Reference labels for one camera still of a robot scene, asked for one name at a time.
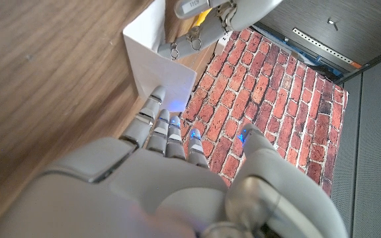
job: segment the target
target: metal bracket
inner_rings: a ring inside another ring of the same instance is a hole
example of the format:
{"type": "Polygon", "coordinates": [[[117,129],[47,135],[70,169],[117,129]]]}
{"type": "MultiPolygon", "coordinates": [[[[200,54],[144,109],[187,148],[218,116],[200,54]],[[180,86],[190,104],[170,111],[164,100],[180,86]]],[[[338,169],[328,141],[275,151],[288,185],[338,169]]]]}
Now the metal bracket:
{"type": "Polygon", "coordinates": [[[177,43],[174,41],[170,45],[171,51],[170,51],[170,56],[172,60],[176,60],[179,57],[179,51],[177,50],[177,43]]]}
{"type": "Polygon", "coordinates": [[[194,26],[186,34],[186,39],[190,42],[192,49],[199,51],[202,47],[202,41],[199,38],[200,36],[200,27],[194,26]]]}
{"type": "Polygon", "coordinates": [[[224,3],[217,8],[217,17],[219,17],[222,22],[224,32],[233,30],[230,21],[235,15],[236,10],[236,3],[233,0],[224,3]]]}

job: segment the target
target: robot finger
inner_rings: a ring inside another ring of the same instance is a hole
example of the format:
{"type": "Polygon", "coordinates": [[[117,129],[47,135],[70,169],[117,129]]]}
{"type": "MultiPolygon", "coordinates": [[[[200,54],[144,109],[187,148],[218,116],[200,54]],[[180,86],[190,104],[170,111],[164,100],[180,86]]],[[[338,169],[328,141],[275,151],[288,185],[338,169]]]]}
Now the robot finger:
{"type": "Polygon", "coordinates": [[[243,152],[246,158],[259,149],[271,149],[276,152],[276,149],[271,145],[270,141],[259,131],[253,124],[246,124],[238,138],[243,143],[243,152]]]}
{"type": "Polygon", "coordinates": [[[159,106],[165,97],[165,87],[156,87],[148,97],[142,109],[135,115],[120,139],[125,139],[141,148],[148,138],[149,131],[158,114],[159,106]]]}
{"type": "Polygon", "coordinates": [[[182,159],[186,161],[185,149],[183,149],[180,133],[180,119],[174,116],[170,119],[169,131],[167,132],[167,146],[165,156],[168,158],[182,159]]]}
{"type": "Polygon", "coordinates": [[[204,155],[199,130],[193,128],[189,133],[189,147],[187,161],[193,165],[209,169],[204,155]]]}
{"type": "Polygon", "coordinates": [[[155,123],[155,128],[149,137],[146,149],[158,152],[165,156],[167,146],[167,134],[169,131],[170,112],[166,109],[161,110],[159,118],[155,123]]]}

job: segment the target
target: blue light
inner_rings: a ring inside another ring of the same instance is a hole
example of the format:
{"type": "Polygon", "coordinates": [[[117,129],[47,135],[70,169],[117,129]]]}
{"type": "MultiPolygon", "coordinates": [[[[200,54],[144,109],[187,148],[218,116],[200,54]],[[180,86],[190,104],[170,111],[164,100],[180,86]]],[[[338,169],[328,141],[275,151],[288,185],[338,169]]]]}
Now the blue light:
{"type": "Polygon", "coordinates": [[[190,135],[190,138],[196,138],[196,139],[201,139],[200,136],[196,136],[195,132],[192,132],[192,134],[190,135]]]}
{"type": "Polygon", "coordinates": [[[243,135],[240,134],[240,135],[238,135],[237,137],[238,137],[238,138],[242,141],[242,143],[243,143],[243,135]]]}

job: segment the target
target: red brick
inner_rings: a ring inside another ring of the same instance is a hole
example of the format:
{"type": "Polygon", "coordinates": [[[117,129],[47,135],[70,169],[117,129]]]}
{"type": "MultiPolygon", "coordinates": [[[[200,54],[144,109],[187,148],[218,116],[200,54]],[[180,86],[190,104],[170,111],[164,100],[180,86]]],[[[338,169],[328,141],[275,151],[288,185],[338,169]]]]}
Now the red brick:
{"type": "Polygon", "coordinates": [[[249,102],[248,106],[245,109],[245,115],[248,116],[251,120],[255,118],[258,107],[253,102],[249,102]]]}
{"type": "Polygon", "coordinates": [[[274,145],[276,141],[276,137],[272,135],[271,133],[266,132],[265,137],[268,139],[268,141],[274,145]]]}
{"type": "Polygon", "coordinates": [[[307,133],[312,135],[315,129],[316,129],[316,122],[314,121],[314,119],[308,118],[307,119],[307,133]]]}
{"type": "Polygon", "coordinates": [[[299,158],[299,165],[306,166],[308,161],[308,155],[310,154],[310,146],[311,146],[312,136],[305,134],[304,141],[301,147],[301,155],[299,158]]]}
{"type": "Polygon", "coordinates": [[[321,93],[317,90],[314,91],[314,95],[311,101],[310,117],[317,118],[318,106],[320,104],[321,93]]]}
{"type": "Polygon", "coordinates": [[[201,81],[199,82],[199,87],[209,91],[211,89],[214,78],[211,75],[204,74],[201,81]]]}
{"type": "Polygon", "coordinates": [[[189,146],[189,137],[185,138],[186,140],[183,142],[183,149],[185,150],[185,157],[188,157],[188,146],[189,146]]]}
{"type": "Polygon", "coordinates": [[[263,52],[264,54],[267,54],[269,52],[270,45],[267,42],[262,42],[261,45],[259,45],[259,51],[263,52]]]}
{"type": "Polygon", "coordinates": [[[298,133],[294,132],[292,135],[292,140],[290,141],[290,145],[295,149],[299,149],[301,146],[301,138],[299,137],[298,133]]]}
{"type": "Polygon", "coordinates": [[[256,103],[259,104],[261,102],[261,99],[264,96],[265,89],[269,85],[269,79],[265,76],[260,76],[258,79],[257,85],[255,86],[253,92],[252,92],[252,100],[256,103]]]}
{"type": "Polygon", "coordinates": [[[211,121],[210,129],[208,129],[208,132],[206,134],[208,139],[211,139],[212,141],[217,140],[218,134],[220,133],[220,130],[222,129],[224,120],[226,119],[227,115],[228,115],[228,109],[220,105],[216,113],[214,114],[214,117],[211,121]]]}
{"type": "Polygon", "coordinates": [[[287,156],[287,161],[289,161],[293,165],[296,165],[297,160],[298,160],[298,152],[290,148],[288,152],[288,156],[287,156]]]}
{"type": "Polygon", "coordinates": [[[316,79],[316,90],[322,92],[323,91],[323,86],[324,86],[324,79],[321,77],[317,76],[316,79]]]}
{"type": "Polygon", "coordinates": [[[296,69],[296,75],[303,79],[305,75],[305,69],[301,66],[298,66],[296,69]]]}
{"type": "Polygon", "coordinates": [[[184,140],[186,133],[188,133],[189,130],[189,123],[185,122],[183,119],[180,119],[180,134],[182,135],[182,141],[184,140]]]}
{"type": "Polygon", "coordinates": [[[331,196],[331,183],[327,179],[323,179],[323,191],[330,197],[331,196]]]}
{"type": "Polygon", "coordinates": [[[330,127],[329,139],[332,143],[337,145],[337,139],[339,138],[339,132],[333,127],[330,127]]]}
{"type": "Polygon", "coordinates": [[[288,103],[288,113],[291,116],[296,116],[296,112],[298,111],[298,104],[296,102],[289,100],[288,103]]]}
{"type": "Polygon", "coordinates": [[[232,65],[236,65],[241,58],[242,52],[246,47],[246,43],[243,40],[237,40],[235,43],[235,48],[231,50],[228,58],[228,62],[232,65]]]}
{"type": "Polygon", "coordinates": [[[271,65],[274,65],[276,63],[279,52],[280,48],[276,44],[271,44],[270,51],[267,54],[265,61],[271,65]]]}
{"type": "Polygon", "coordinates": [[[213,76],[217,77],[218,73],[222,69],[226,58],[229,56],[229,52],[233,47],[233,40],[229,40],[224,47],[224,50],[221,55],[214,57],[214,59],[210,62],[210,67],[208,68],[208,72],[213,76]]]}
{"type": "Polygon", "coordinates": [[[214,144],[209,140],[202,139],[202,148],[204,149],[205,157],[209,157],[214,149],[214,144]]]}
{"type": "Polygon", "coordinates": [[[251,67],[249,68],[249,72],[254,77],[258,77],[259,71],[261,70],[261,66],[263,66],[265,60],[265,54],[261,52],[257,52],[252,62],[251,67]]]}
{"type": "Polygon", "coordinates": [[[220,56],[216,56],[214,57],[214,59],[212,60],[212,62],[210,63],[210,67],[208,68],[208,72],[217,77],[218,76],[218,73],[220,72],[220,70],[222,70],[223,68],[223,65],[224,65],[224,61],[226,60],[226,55],[224,55],[224,52],[223,54],[221,54],[220,56]]]}
{"type": "Polygon", "coordinates": [[[235,104],[233,105],[232,116],[234,118],[240,119],[242,117],[243,111],[245,110],[246,104],[249,100],[249,94],[250,92],[248,90],[240,90],[235,100],[235,104]]]}
{"type": "Polygon", "coordinates": [[[305,75],[304,87],[310,91],[314,88],[314,83],[316,82],[316,72],[312,68],[307,68],[307,74],[305,75]]]}
{"type": "Polygon", "coordinates": [[[224,130],[226,131],[226,135],[228,137],[234,137],[237,130],[237,122],[229,119],[224,126],[224,130]]]}
{"type": "Polygon", "coordinates": [[[272,133],[277,133],[279,128],[280,128],[280,121],[274,116],[272,116],[270,119],[269,125],[267,126],[267,129],[272,133]]]}
{"type": "Polygon", "coordinates": [[[331,102],[332,94],[333,94],[333,83],[331,81],[326,80],[324,83],[324,89],[322,94],[323,100],[331,102]]]}
{"type": "Polygon", "coordinates": [[[237,40],[237,37],[239,36],[239,32],[232,32],[232,35],[230,35],[230,38],[232,39],[232,40],[237,40]]]}
{"type": "Polygon", "coordinates": [[[242,40],[248,41],[250,36],[251,36],[251,32],[248,29],[241,31],[240,38],[242,40]]]}
{"type": "Polygon", "coordinates": [[[339,128],[341,125],[342,105],[333,103],[333,115],[331,117],[331,125],[339,128]]]}
{"type": "MultiPolygon", "coordinates": [[[[237,129],[237,132],[240,134],[242,131],[242,128],[248,124],[251,123],[250,120],[247,118],[243,118],[241,124],[239,125],[239,128],[237,129]]],[[[237,155],[238,157],[241,157],[243,154],[243,144],[242,141],[236,136],[233,141],[233,154],[237,155]]]]}
{"type": "Polygon", "coordinates": [[[323,162],[325,155],[324,147],[320,145],[312,145],[310,159],[318,162],[323,162]]]}
{"type": "Polygon", "coordinates": [[[311,95],[312,93],[309,92],[309,90],[304,89],[304,92],[302,93],[302,100],[306,103],[309,103],[311,101],[311,95]]]}
{"type": "Polygon", "coordinates": [[[251,62],[252,62],[252,58],[253,58],[253,55],[252,55],[252,53],[251,52],[249,52],[249,51],[245,51],[244,53],[243,53],[243,56],[242,56],[242,63],[244,63],[245,65],[249,65],[249,64],[251,64],[251,62]]]}
{"type": "Polygon", "coordinates": [[[226,89],[227,84],[228,84],[228,80],[225,77],[220,76],[219,78],[217,78],[210,93],[211,104],[217,105],[217,103],[220,100],[220,97],[223,95],[224,89],[226,89]]]}
{"type": "Polygon", "coordinates": [[[315,162],[310,162],[307,169],[307,175],[314,180],[317,184],[320,184],[321,165],[315,162]]]}
{"type": "Polygon", "coordinates": [[[343,108],[346,108],[347,107],[347,103],[348,103],[348,92],[345,91],[343,93],[343,108]]]}
{"type": "Polygon", "coordinates": [[[210,170],[212,172],[219,173],[222,170],[223,163],[229,153],[230,146],[232,146],[232,142],[228,138],[220,138],[211,156],[210,170]]]}
{"type": "Polygon", "coordinates": [[[335,166],[336,153],[336,146],[329,144],[327,149],[327,159],[324,164],[324,177],[330,180],[333,179],[333,168],[335,166]]]}
{"type": "Polygon", "coordinates": [[[222,176],[222,179],[223,179],[224,183],[226,184],[226,186],[230,187],[230,185],[232,184],[230,179],[226,178],[225,176],[222,176]]]}
{"type": "Polygon", "coordinates": [[[286,52],[286,51],[284,51],[283,49],[280,49],[280,52],[281,52],[282,54],[284,54],[285,56],[289,56],[289,53],[286,52]]]}
{"type": "Polygon", "coordinates": [[[229,40],[228,43],[226,44],[226,46],[224,47],[224,50],[221,54],[221,56],[223,58],[223,62],[225,62],[227,56],[230,53],[230,50],[232,50],[234,43],[235,43],[234,40],[229,40]]]}
{"type": "Polygon", "coordinates": [[[222,99],[222,103],[228,107],[228,108],[232,108],[232,105],[233,105],[233,101],[235,100],[235,94],[233,92],[231,92],[230,90],[226,90],[224,92],[224,96],[223,96],[223,99],[222,99]]]}
{"type": "Polygon", "coordinates": [[[286,55],[284,54],[279,54],[278,57],[277,57],[277,63],[281,64],[281,65],[285,65],[286,62],[288,61],[288,58],[286,55]]]}
{"type": "Polygon", "coordinates": [[[290,134],[292,133],[292,127],[294,124],[294,119],[286,115],[284,117],[282,128],[280,129],[280,133],[278,135],[278,141],[277,144],[281,148],[287,148],[290,140],[290,134]]]}
{"type": "Polygon", "coordinates": [[[319,113],[330,115],[331,112],[331,103],[326,101],[321,101],[318,108],[319,113]]]}
{"type": "Polygon", "coordinates": [[[264,63],[261,73],[267,77],[270,77],[272,72],[273,72],[273,65],[269,63],[264,63]]]}
{"type": "Polygon", "coordinates": [[[326,145],[327,134],[329,132],[329,119],[328,115],[318,114],[316,130],[314,132],[314,143],[326,145]]]}
{"type": "Polygon", "coordinates": [[[287,100],[288,100],[288,91],[284,89],[280,89],[278,91],[275,109],[273,110],[274,116],[276,116],[277,118],[282,118],[287,100]]]}
{"type": "Polygon", "coordinates": [[[289,57],[288,67],[286,67],[286,73],[289,75],[293,75],[296,68],[296,59],[293,56],[289,57]]]}
{"type": "Polygon", "coordinates": [[[335,90],[343,92],[343,88],[339,85],[335,85],[335,90]]]}
{"type": "Polygon", "coordinates": [[[254,32],[249,40],[247,49],[250,52],[255,53],[258,49],[259,42],[261,41],[261,35],[258,32],[254,32]]]}
{"type": "Polygon", "coordinates": [[[230,78],[233,74],[233,66],[231,66],[229,63],[225,63],[223,66],[222,74],[226,78],[230,78]]]}
{"type": "Polygon", "coordinates": [[[243,87],[248,89],[249,91],[252,91],[255,84],[255,78],[252,75],[246,75],[245,81],[243,82],[243,87]]]}
{"type": "Polygon", "coordinates": [[[270,86],[273,89],[278,89],[280,86],[280,82],[282,81],[283,78],[283,73],[284,73],[284,68],[283,66],[276,64],[275,69],[273,70],[273,77],[271,78],[270,86]]]}
{"type": "Polygon", "coordinates": [[[263,102],[258,111],[258,116],[257,116],[257,121],[255,121],[255,126],[258,127],[258,129],[260,129],[260,131],[263,133],[267,126],[267,122],[269,121],[270,113],[272,109],[273,109],[273,106],[271,106],[267,102],[263,102]]]}
{"type": "Polygon", "coordinates": [[[265,37],[265,36],[263,36],[263,42],[271,43],[270,39],[268,39],[268,38],[265,37]]]}
{"type": "Polygon", "coordinates": [[[301,91],[302,91],[302,79],[298,76],[295,76],[294,86],[292,87],[292,94],[290,95],[290,98],[298,102],[301,96],[301,91]]]}
{"type": "Polygon", "coordinates": [[[201,111],[199,112],[199,117],[203,122],[209,122],[213,113],[214,107],[206,103],[202,106],[201,111]]]}
{"type": "Polygon", "coordinates": [[[303,168],[301,168],[300,166],[298,166],[298,169],[299,171],[303,172],[304,174],[306,174],[305,170],[303,168]]]}
{"type": "Polygon", "coordinates": [[[185,113],[183,113],[183,118],[190,122],[193,122],[196,114],[198,114],[199,109],[202,106],[202,102],[206,97],[206,92],[202,89],[197,89],[192,98],[190,99],[185,113]]]}
{"type": "Polygon", "coordinates": [[[307,120],[307,115],[308,115],[308,105],[305,103],[301,102],[299,104],[299,111],[298,114],[296,115],[296,121],[295,121],[295,131],[297,132],[302,132],[304,130],[304,126],[307,120]]]}
{"type": "Polygon", "coordinates": [[[285,75],[282,80],[282,88],[289,91],[291,86],[292,86],[292,78],[289,75],[285,75]]]}
{"type": "Polygon", "coordinates": [[[236,175],[236,170],[238,166],[239,166],[239,161],[235,157],[229,155],[228,160],[226,161],[226,164],[224,165],[223,173],[229,176],[229,178],[234,178],[236,175]]]}
{"type": "Polygon", "coordinates": [[[267,92],[265,93],[264,100],[267,100],[269,102],[275,102],[276,96],[277,96],[277,91],[269,87],[267,89],[267,92]]]}
{"type": "Polygon", "coordinates": [[[203,135],[205,132],[205,125],[199,120],[195,121],[192,128],[198,129],[201,135],[203,135]]]}
{"type": "Polygon", "coordinates": [[[343,102],[343,92],[339,91],[335,88],[333,99],[335,100],[335,102],[342,103],[343,102]]]}
{"type": "Polygon", "coordinates": [[[239,64],[238,67],[236,68],[235,74],[232,77],[232,80],[230,80],[229,82],[229,88],[235,91],[238,91],[239,88],[241,87],[243,78],[246,75],[246,71],[247,71],[246,67],[239,64]]]}
{"type": "Polygon", "coordinates": [[[285,150],[284,149],[282,149],[282,148],[277,148],[277,152],[278,152],[278,154],[283,158],[283,159],[286,159],[286,152],[285,152],[285,150]]]}

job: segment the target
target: wooden surface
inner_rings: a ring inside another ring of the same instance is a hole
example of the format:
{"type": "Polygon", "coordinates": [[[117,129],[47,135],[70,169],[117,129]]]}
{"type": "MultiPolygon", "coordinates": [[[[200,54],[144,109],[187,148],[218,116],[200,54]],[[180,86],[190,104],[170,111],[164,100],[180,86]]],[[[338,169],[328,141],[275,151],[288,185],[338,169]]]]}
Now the wooden surface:
{"type": "MultiPolygon", "coordinates": [[[[119,136],[141,107],[122,29],[150,2],[0,0],[0,215],[44,165],[119,136]]],[[[192,24],[173,4],[168,38],[192,24]]],[[[210,50],[180,62],[201,75],[210,50]]]]}

